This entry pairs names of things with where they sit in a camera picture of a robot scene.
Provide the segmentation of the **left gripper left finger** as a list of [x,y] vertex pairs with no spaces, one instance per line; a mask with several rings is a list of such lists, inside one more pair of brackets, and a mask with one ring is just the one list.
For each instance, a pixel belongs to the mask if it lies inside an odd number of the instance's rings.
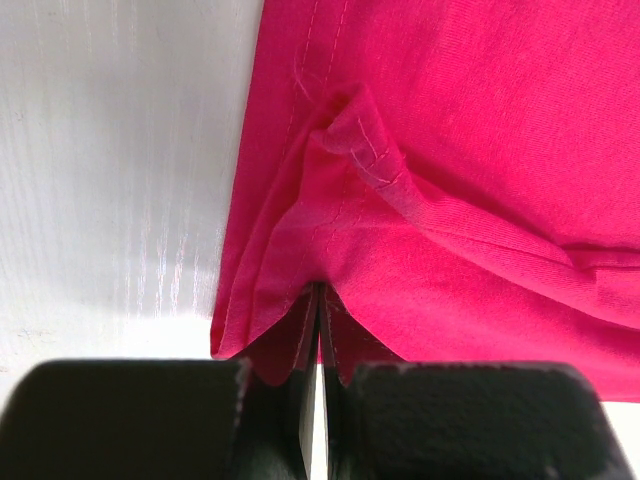
[[317,291],[225,361],[55,360],[1,417],[5,479],[306,479]]

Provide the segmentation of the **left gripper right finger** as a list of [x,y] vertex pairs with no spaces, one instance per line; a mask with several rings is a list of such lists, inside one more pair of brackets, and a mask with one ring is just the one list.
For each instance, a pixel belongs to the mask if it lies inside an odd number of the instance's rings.
[[598,396],[566,364],[410,363],[318,289],[332,479],[624,479]]

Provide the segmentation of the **pink t shirt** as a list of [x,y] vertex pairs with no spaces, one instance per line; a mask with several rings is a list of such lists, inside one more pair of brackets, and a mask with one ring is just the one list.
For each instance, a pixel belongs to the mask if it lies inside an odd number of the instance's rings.
[[210,334],[275,378],[324,283],[408,361],[639,398],[639,5],[268,1]]

